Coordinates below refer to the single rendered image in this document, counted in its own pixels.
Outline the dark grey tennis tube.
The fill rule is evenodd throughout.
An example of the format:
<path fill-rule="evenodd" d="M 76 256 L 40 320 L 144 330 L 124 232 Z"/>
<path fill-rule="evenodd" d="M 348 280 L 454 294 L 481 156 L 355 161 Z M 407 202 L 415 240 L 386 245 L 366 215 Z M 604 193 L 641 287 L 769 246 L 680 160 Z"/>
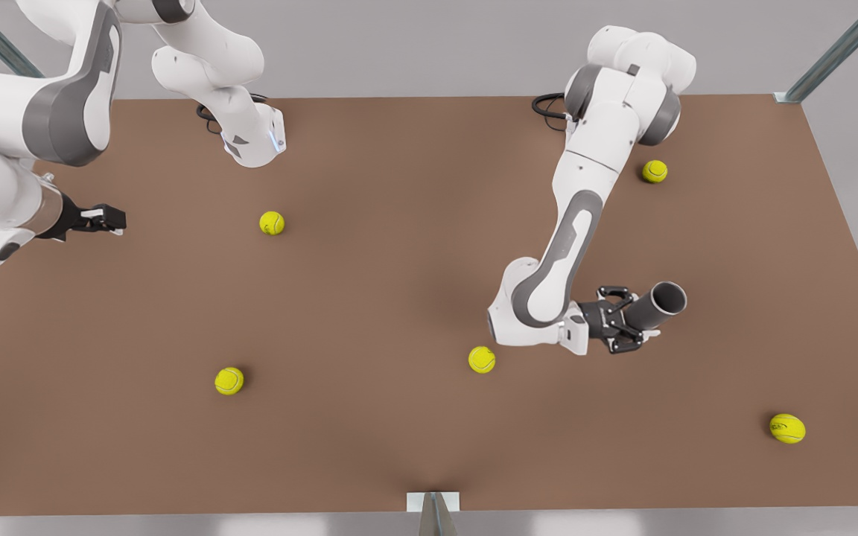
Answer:
<path fill-rule="evenodd" d="M 673 281 L 661 281 L 624 309 L 624 322 L 637 331 L 655 331 L 687 308 L 687 293 Z"/>

